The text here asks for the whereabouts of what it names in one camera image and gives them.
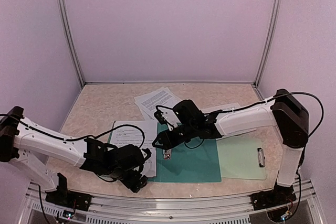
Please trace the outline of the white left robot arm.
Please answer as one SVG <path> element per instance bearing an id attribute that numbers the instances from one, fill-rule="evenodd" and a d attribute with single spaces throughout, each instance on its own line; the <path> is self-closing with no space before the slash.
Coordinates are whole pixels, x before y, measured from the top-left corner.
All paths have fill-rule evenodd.
<path id="1" fill-rule="evenodd" d="M 66 188 L 66 178 L 49 170 L 35 153 L 92 172 L 108 183 L 119 180 L 134 193 L 148 183 L 142 174 L 145 162 L 151 157 L 148 148 L 133 144 L 117 147 L 93 135 L 63 135 L 34 123 L 19 106 L 1 114 L 1 162 L 24 171 L 60 204 L 69 205 L 74 195 Z"/>

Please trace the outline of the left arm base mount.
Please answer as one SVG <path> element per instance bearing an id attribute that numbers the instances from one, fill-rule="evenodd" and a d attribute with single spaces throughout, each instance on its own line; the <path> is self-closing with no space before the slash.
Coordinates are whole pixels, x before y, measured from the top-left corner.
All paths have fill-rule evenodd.
<path id="1" fill-rule="evenodd" d="M 92 196 L 90 194 L 71 191 L 67 187 L 67 179 L 61 173 L 57 174 L 56 190 L 46 193 L 46 201 L 73 210 L 88 211 Z"/>

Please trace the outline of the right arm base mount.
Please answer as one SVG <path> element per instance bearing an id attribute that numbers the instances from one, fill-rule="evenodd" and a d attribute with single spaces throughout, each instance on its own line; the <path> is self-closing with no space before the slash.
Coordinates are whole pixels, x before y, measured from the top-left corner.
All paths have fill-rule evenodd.
<path id="1" fill-rule="evenodd" d="M 273 189 L 253 193 L 250 196 L 254 210 L 272 208 L 297 200 L 293 185 L 280 186 L 277 182 Z"/>

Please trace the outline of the metal folder clip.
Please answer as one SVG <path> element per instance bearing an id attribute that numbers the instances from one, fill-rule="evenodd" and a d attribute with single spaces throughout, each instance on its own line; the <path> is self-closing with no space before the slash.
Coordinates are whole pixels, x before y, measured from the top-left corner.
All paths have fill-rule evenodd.
<path id="1" fill-rule="evenodd" d="M 172 158 L 172 150 L 163 150 L 163 159 L 170 160 Z"/>

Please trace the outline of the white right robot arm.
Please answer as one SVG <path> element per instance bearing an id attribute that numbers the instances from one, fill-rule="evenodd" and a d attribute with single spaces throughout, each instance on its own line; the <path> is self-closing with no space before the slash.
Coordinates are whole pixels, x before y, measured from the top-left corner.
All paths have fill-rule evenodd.
<path id="1" fill-rule="evenodd" d="M 154 114 L 167 130 L 160 132 L 153 147 L 170 150 L 198 137 L 203 140 L 234 136 L 261 127 L 276 127 L 284 146 L 277 187 L 269 192 L 273 205 L 281 204 L 289 196 L 304 148 L 309 139 L 309 112 L 286 89 L 277 90 L 272 97 L 257 103 L 231 109 L 202 112 L 192 100 L 183 100 L 171 108 L 174 121 L 166 115 L 166 107 L 158 105 Z"/>

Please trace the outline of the printed paper sheet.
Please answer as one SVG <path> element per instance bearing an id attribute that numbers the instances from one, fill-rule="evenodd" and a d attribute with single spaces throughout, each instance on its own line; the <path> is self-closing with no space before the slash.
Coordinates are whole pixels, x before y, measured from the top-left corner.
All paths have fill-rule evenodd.
<path id="1" fill-rule="evenodd" d="M 141 148 L 149 148 L 152 152 L 152 157 L 144 164 L 142 174 L 148 178 L 156 176 L 156 148 L 152 146 L 152 142 L 157 135 L 157 123 L 155 121 L 116 121 L 113 128 L 119 125 L 134 125 L 140 128 L 145 135 L 144 144 Z M 140 130 L 125 126 L 110 133 L 108 143 L 122 147 L 127 144 L 140 146 L 143 137 Z"/>

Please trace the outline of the dark green folder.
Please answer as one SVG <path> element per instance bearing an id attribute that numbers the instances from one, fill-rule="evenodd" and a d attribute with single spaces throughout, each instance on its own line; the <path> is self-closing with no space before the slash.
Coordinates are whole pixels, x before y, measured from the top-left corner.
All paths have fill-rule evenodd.
<path id="1" fill-rule="evenodd" d="M 219 183 L 222 181 L 216 140 L 193 138 L 187 146 L 172 149 L 170 159 L 163 158 L 163 150 L 156 150 L 157 183 Z"/>

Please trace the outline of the printed paper stack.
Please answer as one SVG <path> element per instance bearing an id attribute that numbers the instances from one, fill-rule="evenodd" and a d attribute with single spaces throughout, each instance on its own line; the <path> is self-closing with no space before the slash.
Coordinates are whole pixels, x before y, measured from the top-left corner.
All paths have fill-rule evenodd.
<path id="1" fill-rule="evenodd" d="M 182 101 L 169 88 L 159 88 L 153 92 L 140 95 L 134 98 L 135 104 L 145 120 L 155 120 L 154 112 L 156 105 L 163 105 L 172 108 Z"/>

